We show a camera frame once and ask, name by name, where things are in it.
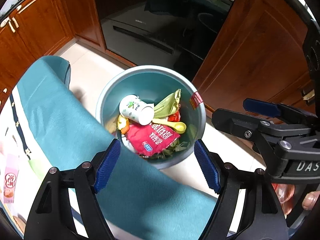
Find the yellow plastic spoon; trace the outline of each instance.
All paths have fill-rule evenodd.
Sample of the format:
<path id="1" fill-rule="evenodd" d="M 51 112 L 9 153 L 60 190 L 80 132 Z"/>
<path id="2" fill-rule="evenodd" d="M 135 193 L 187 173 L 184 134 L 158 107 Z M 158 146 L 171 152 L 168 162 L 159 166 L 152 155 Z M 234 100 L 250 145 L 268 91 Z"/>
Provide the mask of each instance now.
<path id="1" fill-rule="evenodd" d="M 172 127 L 177 133 L 184 133 L 186 131 L 186 124 L 184 122 L 168 122 L 159 118 L 152 119 L 153 123 L 164 124 Z"/>

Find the food package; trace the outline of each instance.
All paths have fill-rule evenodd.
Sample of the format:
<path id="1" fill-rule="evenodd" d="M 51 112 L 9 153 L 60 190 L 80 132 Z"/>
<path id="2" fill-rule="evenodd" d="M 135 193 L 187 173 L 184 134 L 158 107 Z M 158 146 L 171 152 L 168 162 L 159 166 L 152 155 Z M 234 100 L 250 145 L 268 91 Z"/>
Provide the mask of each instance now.
<path id="1" fill-rule="evenodd" d="M 175 114 L 179 109 L 179 102 L 181 97 L 181 89 L 176 90 L 174 93 L 168 95 L 154 108 L 154 118 L 161 118 Z"/>
<path id="2" fill-rule="evenodd" d="M 7 166 L 4 172 L 4 190 L 3 199 L 4 203 L 13 203 L 14 191 L 18 177 L 18 161 L 19 156 L 8 154 L 7 155 Z"/>
<path id="3" fill-rule="evenodd" d="M 179 112 L 179 109 L 176 113 L 172 114 L 172 115 L 169 115 L 168 116 L 168 122 L 180 122 L 180 112 Z"/>
<path id="4" fill-rule="evenodd" d="M 170 127 L 155 123 L 144 126 L 132 124 L 127 134 L 127 139 L 137 153 L 144 156 L 162 152 L 179 137 L 180 135 Z"/>

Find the cabinet door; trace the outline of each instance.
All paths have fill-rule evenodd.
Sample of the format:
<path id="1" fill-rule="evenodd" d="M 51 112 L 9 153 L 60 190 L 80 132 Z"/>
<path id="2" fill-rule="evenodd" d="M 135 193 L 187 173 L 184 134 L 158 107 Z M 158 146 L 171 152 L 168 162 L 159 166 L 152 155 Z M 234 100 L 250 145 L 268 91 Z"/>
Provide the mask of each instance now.
<path id="1" fill-rule="evenodd" d="M 308 81 L 306 33 L 284 0 L 235 0 L 193 83 L 213 109 L 245 112 L 246 98 L 283 102 Z"/>
<path id="2" fill-rule="evenodd" d="M 105 51 L 105 41 L 94 0 L 62 0 L 62 2 L 75 36 L 84 43 Z"/>
<path id="3" fill-rule="evenodd" d="M 0 111 L 19 79 L 36 60 L 19 34 L 7 22 L 0 28 Z"/>
<path id="4" fill-rule="evenodd" d="M 25 0 L 10 14 L 35 58 L 54 54 L 72 39 L 60 0 Z"/>

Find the floor tile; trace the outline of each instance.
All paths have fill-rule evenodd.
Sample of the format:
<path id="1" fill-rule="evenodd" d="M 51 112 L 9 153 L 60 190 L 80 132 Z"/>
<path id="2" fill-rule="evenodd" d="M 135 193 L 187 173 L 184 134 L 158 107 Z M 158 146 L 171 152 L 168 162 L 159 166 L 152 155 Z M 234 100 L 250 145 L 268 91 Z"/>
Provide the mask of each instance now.
<path id="1" fill-rule="evenodd" d="M 253 160 L 250 171 L 254 172 L 256 169 L 261 168 L 266 169 L 266 164 L 264 163 L 262 157 L 258 156 Z"/>
<path id="2" fill-rule="evenodd" d="M 189 185 L 216 198 L 219 197 L 213 189 L 208 187 L 194 153 L 182 162 L 161 171 L 181 184 Z"/>
<path id="3" fill-rule="evenodd" d="M 245 190 L 241 189 L 238 196 L 235 213 L 233 215 L 233 219 L 230 225 L 230 229 L 229 229 L 230 231 L 236 232 L 238 230 L 241 215 L 242 215 L 243 205 L 244 205 L 244 198 L 245 198 Z"/>
<path id="4" fill-rule="evenodd" d="M 81 45 L 75 43 L 66 52 L 62 53 L 61 57 L 70 62 L 70 65 L 80 59 L 88 50 Z"/>
<path id="5" fill-rule="evenodd" d="M 210 124 L 206 124 L 202 141 L 208 150 L 219 154 L 224 162 L 232 163 L 239 170 L 249 171 L 255 153 L 249 148 L 250 152 L 242 149 L 234 140 L 237 139 L 235 137 L 232 138 L 232 136 L 226 136 Z"/>
<path id="6" fill-rule="evenodd" d="M 88 51 L 71 64 L 70 90 L 94 116 L 98 98 L 105 85 L 124 71 L 105 58 Z"/>

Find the pink package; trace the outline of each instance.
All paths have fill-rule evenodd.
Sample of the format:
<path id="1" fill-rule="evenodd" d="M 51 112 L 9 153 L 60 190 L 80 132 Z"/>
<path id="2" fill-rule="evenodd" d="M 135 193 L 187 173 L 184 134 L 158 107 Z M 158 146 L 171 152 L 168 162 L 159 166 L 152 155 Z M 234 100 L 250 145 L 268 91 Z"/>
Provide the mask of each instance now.
<path id="1" fill-rule="evenodd" d="M 127 139 L 137 153 L 145 156 L 161 152 L 179 137 L 170 127 L 152 122 L 148 125 L 131 124 L 127 133 Z"/>
<path id="2" fill-rule="evenodd" d="M 13 203 L 14 191 L 18 177 L 18 161 L 19 156 L 8 154 L 7 155 L 7 166 L 5 168 L 4 175 L 4 191 L 3 199 L 4 203 Z"/>

